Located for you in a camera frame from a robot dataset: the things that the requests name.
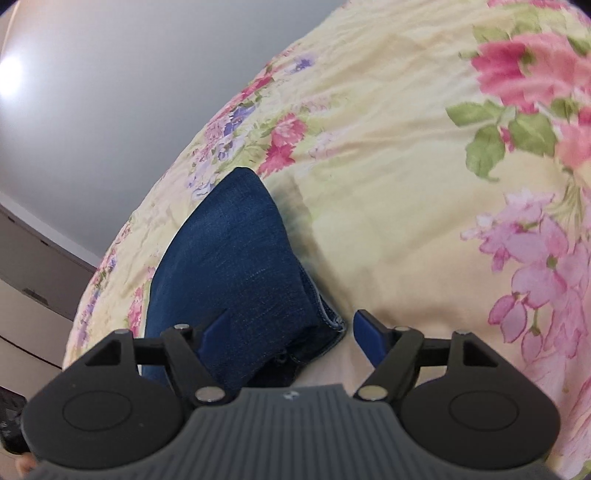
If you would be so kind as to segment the blue denim jeans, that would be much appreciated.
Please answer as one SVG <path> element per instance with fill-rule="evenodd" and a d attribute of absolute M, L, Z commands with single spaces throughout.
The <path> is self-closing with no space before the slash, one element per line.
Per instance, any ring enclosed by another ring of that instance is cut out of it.
<path fill-rule="evenodd" d="M 150 284 L 144 334 L 228 309 L 221 387 L 286 387 L 346 334 L 290 247 L 276 203 L 249 168 L 209 192 L 174 236 Z"/>

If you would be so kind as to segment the beige wardrobe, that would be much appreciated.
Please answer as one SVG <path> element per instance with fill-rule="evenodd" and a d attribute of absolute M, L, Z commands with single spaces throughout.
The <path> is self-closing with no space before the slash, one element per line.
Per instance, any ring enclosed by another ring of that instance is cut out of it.
<path fill-rule="evenodd" d="M 1 209 L 1 385 L 30 398 L 61 372 L 95 268 Z"/>

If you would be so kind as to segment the floral yellow quilt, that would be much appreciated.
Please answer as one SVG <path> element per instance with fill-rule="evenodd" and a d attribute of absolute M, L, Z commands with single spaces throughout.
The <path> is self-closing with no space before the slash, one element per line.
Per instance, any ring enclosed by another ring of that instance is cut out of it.
<path fill-rule="evenodd" d="M 568 1 L 349 1 L 266 64 L 131 214 L 65 362 L 146 329 L 173 236 L 235 167 L 342 318 L 476 333 L 557 405 L 590 472 L 590 20 Z"/>

